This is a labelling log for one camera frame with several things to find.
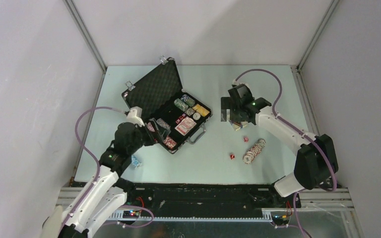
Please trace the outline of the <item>red dice in case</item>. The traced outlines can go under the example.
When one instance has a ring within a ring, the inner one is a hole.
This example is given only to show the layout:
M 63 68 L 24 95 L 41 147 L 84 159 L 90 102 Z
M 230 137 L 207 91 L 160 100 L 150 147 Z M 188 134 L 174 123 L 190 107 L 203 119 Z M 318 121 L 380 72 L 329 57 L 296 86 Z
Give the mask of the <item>red dice in case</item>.
M 179 124 L 187 115 L 186 114 L 182 114 L 181 116 L 179 116 L 177 119 L 176 119 L 176 124 Z

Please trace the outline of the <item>black poker set case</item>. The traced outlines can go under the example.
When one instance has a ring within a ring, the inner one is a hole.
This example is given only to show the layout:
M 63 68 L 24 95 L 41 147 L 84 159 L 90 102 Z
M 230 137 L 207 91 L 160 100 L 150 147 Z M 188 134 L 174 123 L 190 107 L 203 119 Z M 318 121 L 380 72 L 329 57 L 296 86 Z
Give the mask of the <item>black poker set case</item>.
M 135 83 L 128 81 L 126 86 L 127 90 L 122 93 L 123 100 L 130 109 L 142 108 L 141 118 L 147 129 L 150 119 L 162 118 L 170 125 L 169 136 L 177 142 L 173 150 L 169 150 L 163 143 L 158 143 L 154 139 L 154 143 L 160 144 L 169 153 L 175 154 L 186 143 L 194 145 L 206 133 L 205 124 L 212 116 L 212 109 L 184 89 L 174 58 L 161 58 L 161 63 L 153 70 Z M 187 135 L 182 136 L 175 127 L 178 125 L 176 119 L 185 112 L 177 108 L 174 101 L 181 99 L 184 94 L 191 96 L 196 104 L 210 110 L 210 114 L 206 117 L 201 116 L 198 121 L 194 120 L 196 126 Z

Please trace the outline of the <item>white red chip stack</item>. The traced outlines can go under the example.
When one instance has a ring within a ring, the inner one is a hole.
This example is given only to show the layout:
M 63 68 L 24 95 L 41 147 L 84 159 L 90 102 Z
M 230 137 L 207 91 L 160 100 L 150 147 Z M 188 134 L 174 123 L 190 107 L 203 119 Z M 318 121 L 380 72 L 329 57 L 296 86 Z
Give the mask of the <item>white red chip stack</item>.
M 250 164 L 262 152 L 266 146 L 266 140 L 263 138 L 258 139 L 253 146 L 244 154 L 243 162 Z

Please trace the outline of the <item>blue white chip stack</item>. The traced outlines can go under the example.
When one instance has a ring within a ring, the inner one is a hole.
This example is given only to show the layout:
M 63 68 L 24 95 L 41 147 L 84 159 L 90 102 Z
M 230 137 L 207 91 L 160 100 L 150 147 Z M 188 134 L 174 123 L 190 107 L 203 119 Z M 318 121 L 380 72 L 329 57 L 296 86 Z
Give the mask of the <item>blue white chip stack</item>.
M 195 100 L 188 94 L 182 95 L 181 100 L 189 107 L 193 107 L 196 104 Z

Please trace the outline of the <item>yellow poker chip stack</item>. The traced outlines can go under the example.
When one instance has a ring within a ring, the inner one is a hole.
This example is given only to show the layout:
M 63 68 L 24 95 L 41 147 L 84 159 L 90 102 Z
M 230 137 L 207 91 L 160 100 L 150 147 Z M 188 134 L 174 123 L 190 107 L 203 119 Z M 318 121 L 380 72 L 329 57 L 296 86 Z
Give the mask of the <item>yellow poker chip stack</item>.
M 199 113 L 202 117 L 206 117 L 207 115 L 210 114 L 210 110 L 206 109 L 204 106 L 200 104 L 195 104 L 192 109 Z

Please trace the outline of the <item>blue patterned card deck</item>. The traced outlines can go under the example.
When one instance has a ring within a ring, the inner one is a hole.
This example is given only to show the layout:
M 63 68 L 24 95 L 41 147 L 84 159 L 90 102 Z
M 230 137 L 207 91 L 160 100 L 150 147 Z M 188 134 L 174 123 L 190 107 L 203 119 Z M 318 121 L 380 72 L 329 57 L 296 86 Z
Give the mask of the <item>blue patterned card deck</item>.
M 230 120 L 229 123 L 231 124 L 231 127 L 233 128 L 234 131 L 240 130 L 248 125 L 247 121 L 234 122 Z

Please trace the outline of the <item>light blue chip stack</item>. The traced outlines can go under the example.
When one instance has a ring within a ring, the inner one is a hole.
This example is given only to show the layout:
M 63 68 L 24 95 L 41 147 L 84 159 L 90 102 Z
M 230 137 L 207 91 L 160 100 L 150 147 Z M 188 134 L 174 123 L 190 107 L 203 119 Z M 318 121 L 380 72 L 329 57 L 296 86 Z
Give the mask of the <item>light blue chip stack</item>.
M 135 155 L 132 155 L 131 164 L 134 168 L 139 168 L 142 165 L 142 162 Z

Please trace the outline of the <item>purple grey chip stack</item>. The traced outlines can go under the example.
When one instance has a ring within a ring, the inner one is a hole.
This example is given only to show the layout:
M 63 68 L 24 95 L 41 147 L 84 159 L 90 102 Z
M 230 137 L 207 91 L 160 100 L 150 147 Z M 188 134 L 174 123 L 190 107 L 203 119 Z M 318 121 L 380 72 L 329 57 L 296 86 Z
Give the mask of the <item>purple grey chip stack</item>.
M 170 130 L 171 127 L 168 123 L 166 123 L 162 118 L 156 120 L 157 124 L 163 127 L 164 129 Z

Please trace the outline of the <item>red white chip row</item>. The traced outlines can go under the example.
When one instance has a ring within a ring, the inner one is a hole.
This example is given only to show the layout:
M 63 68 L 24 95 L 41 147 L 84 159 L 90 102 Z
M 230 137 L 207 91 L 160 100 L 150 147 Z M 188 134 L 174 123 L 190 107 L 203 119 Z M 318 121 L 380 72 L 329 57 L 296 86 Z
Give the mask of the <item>red white chip row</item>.
M 152 124 L 151 123 L 147 123 L 147 127 L 148 127 L 148 129 L 152 132 L 152 133 L 155 133 L 156 132 L 156 130 L 155 130 L 155 128 L 152 126 Z M 172 139 L 169 135 L 165 138 L 165 140 L 163 141 L 163 144 L 165 145 L 165 146 L 167 146 L 167 148 L 169 149 L 169 150 L 173 150 L 173 148 L 177 145 L 177 142 L 174 140 L 174 139 Z

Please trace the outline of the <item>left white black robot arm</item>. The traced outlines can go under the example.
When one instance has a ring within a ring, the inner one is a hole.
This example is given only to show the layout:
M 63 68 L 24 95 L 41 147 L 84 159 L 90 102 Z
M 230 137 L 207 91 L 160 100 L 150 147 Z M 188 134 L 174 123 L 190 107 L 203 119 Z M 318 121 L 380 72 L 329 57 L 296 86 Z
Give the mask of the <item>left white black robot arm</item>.
M 113 211 L 135 204 L 137 193 L 121 176 L 138 149 L 163 143 L 170 134 L 153 119 L 150 125 L 136 119 L 118 125 L 114 139 L 97 161 L 96 174 L 66 209 L 55 207 L 43 223 L 42 238 L 91 238 Z

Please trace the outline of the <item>green poker chip stack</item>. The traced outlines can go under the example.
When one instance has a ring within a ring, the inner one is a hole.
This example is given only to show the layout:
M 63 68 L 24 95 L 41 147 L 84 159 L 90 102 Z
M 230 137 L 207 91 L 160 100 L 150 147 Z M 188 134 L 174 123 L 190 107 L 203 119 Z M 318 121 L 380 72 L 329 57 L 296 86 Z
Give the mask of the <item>green poker chip stack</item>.
M 176 99 L 174 101 L 174 105 L 180 110 L 182 110 L 183 112 L 185 112 L 189 108 L 189 106 L 181 99 Z

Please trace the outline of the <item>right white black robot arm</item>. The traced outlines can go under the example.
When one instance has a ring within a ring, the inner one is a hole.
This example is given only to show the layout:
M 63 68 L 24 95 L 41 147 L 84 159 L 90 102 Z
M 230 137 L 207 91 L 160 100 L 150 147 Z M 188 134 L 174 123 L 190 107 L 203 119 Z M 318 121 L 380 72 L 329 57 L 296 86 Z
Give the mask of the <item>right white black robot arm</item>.
M 249 122 L 266 129 L 284 143 L 296 156 L 293 172 L 274 182 L 269 202 L 282 207 L 289 195 L 303 189 L 311 190 L 327 179 L 336 189 L 338 163 L 332 139 L 301 130 L 286 120 L 274 105 L 264 98 L 255 99 L 245 84 L 234 85 L 228 97 L 221 98 L 222 120 Z

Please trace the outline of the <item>red playing card deck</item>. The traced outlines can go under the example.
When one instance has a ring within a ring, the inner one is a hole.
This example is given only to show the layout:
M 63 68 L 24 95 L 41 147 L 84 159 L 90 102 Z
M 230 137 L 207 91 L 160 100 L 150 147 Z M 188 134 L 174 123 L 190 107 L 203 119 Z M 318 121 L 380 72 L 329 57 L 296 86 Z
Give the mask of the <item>red playing card deck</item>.
M 185 117 L 182 121 L 175 127 L 175 130 L 181 134 L 182 136 L 187 135 L 194 127 L 196 126 L 196 122 L 189 118 Z

